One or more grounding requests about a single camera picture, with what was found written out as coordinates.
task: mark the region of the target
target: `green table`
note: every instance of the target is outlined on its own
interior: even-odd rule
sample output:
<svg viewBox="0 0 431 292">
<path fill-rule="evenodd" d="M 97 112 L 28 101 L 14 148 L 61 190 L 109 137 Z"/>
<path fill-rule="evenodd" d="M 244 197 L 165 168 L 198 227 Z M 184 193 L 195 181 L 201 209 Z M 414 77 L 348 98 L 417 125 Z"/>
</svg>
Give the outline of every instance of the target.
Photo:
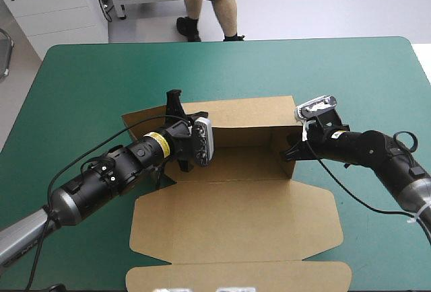
<svg viewBox="0 0 431 292">
<path fill-rule="evenodd" d="M 333 94 L 352 130 L 413 131 L 415 156 L 431 170 L 431 87 L 403 38 L 56 46 L 0 155 L 0 227 L 39 208 L 53 174 L 122 128 L 121 114 L 163 104 L 174 88 L 184 102 L 292 94 L 301 103 Z M 111 147 L 128 142 L 124 134 Z M 370 170 L 328 164 L 371 205 L 398 209 Z M 334 192 L 341 217 L 344 243 L 313 260 L 348 263 L 351 289 L 431 289 L 431 249 L 417 225 L 358 205 L 315 161 L 297 163 L 294 179 Z M 123 289 L 130 268 L 163 264 L 129 249 L 133 203 L 149 187 L 47 239 L 34 287 Z M 6 272 L 0 288 L 23 288 L 32 257 Z"/>
</svg>

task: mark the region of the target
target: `gray floor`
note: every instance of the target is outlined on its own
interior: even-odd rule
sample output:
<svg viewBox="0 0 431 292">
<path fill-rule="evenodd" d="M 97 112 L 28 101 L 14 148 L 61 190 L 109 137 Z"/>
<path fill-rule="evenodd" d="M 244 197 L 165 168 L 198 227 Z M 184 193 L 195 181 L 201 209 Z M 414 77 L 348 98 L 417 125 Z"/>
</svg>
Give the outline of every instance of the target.
<svg viewBox="0 0 431 292">
<path fill-rule="evenodd" d="M 2 0 L 0 0 L 0 26 L 15 41 L 9 67 L 10 73 L 3 81 L 0 81 L 1 150 L 22 103 L 26 99 L 41 61 Z"/>
<path fill-rule="evenodd" d="M 431 0 L 237 0 L 239 32 L 248 40 L 404 36 L 430 66 Z M 111 42 L 183 40 L 174 28 L 185 15 L 182 1 L 127 6 L 127 20 L 114 18 Z M 0 2 L 0 27 L 16 43 L 9 77 L 0 83 L 0 149 L 40 66 L 22 31 Z M 199 24 L 204 41 L 223 38 L 211 5 L 205 2 Z"/>
</svg>

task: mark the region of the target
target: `drawer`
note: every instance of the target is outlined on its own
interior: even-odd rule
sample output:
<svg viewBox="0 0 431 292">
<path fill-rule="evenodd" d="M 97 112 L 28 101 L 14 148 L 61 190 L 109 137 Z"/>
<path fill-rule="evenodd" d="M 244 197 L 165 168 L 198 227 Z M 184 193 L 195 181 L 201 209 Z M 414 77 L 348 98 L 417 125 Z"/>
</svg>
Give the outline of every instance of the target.
<svg viewBox="0 0 431 292">
<path fill-rule="evenodd" d="M 14 17 L 87 6 L 86 0 L 4 0 Z"/>
<path fill-rule="evenodd" d="M 38 56 L 43 59 L 48 49 L 58 44 L 108 43 L 108 33 L 107 30 L 98 26 L 91 26 L 89 28 L 29 36 L 28 40 Z"/>
<path fill-rule="evenodd" d="M 26 36 L 87 28 L 97 24 L 89 7 L 20 16 L 16 21 Z"/>
</svg>

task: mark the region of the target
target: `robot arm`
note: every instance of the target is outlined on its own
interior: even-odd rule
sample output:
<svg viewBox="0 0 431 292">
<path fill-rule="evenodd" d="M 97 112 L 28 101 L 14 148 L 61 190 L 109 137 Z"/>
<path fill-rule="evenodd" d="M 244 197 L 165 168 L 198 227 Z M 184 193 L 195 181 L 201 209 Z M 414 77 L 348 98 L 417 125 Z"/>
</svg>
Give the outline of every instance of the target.
<svg viewBox="0 0 431 292">
<path fill-rule="evenodd" d="M 345 167 L 372 169 L 404 211 L 418 214 L 430 239 L 431 177 L 411 154 L 418 146 L 416 137 L 410 132 L 393 137 L 377 131 L 351 132 L 341 122 L 336 105 L 333 96 L 321 96 L 296 107 L 295 117 L 304 125 L 302 140 L 282 152 L 282 157 L 286 161 L 331 159 Z M 397 139 L 400 133 L 413 138 L 412 148 Z"/>
<path fill-rule="evenodd" d="M 208 113 L 186 115 L 179 96 L 179 90 L 168 92 L 166 115 L 171 117 L 164 126 L 126 147 L 113 147 L 88 160 L 87 170 L 81 167 L 81 174 L 54 190 L 49 208 L 0 231 L 0 274 L 37 245 L 45 226 L 44 237 L 62 226 L 79 224 L 167 161 L 178 161 L 186 172 L 191 170 L 191 159 L 198 166 L 207 166 L 213 154 Z"/>
</svg>

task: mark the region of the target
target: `brown cardboard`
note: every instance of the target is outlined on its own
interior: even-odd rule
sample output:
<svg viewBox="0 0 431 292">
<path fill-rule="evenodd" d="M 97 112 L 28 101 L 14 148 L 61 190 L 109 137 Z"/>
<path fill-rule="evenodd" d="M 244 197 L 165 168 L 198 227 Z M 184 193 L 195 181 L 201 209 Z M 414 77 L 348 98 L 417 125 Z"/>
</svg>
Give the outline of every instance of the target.
<svg viewBox="0 0 431 292">
<path fill-rule="evenodd" d="M 342 240 L 327 190 L 288 180 L 180 182 L 137 199 L 130 247 L 173 264 L 268 262 L 303 260 Z"/>
<path fill-rule="evenodd" d="M 169 163 L 166 173 L 178 183 L 137 199 L 131 248 L 174 265 L 131 270 L 129 292 L 166 288 L 159 286 L 163 282 L 194 287 L 194 292 L 251 285 L 241 282 L 256 282 L 260 291 L 285 286 L 292 287 L 289 291 L 346 291 L 347 265 L 300 261 L 339 245 L 343 234 L 333 195 L 290 180 L 294 163 L 280 159 L 279 152 L 288 148 L 287 134 L 301 131 L 291 113 L 293 98 L 183 106 L 187 113 L 209 112 L 214 157 L 209 167 L 189 173 Z M 123 119 L 130 125 L 163 113 L 161 106 Z M 131 136 L 140 138 L 162 123 L 139 125 Z"/>
<path fill-rule="evenodd" d="M 342 262 L 253 262 L 133 268 L 129 292 L 188 288 L 216 292 L 220 287 L 255 287 L 257 292 L 346 292 L 352 272 Z"/>
</svg>

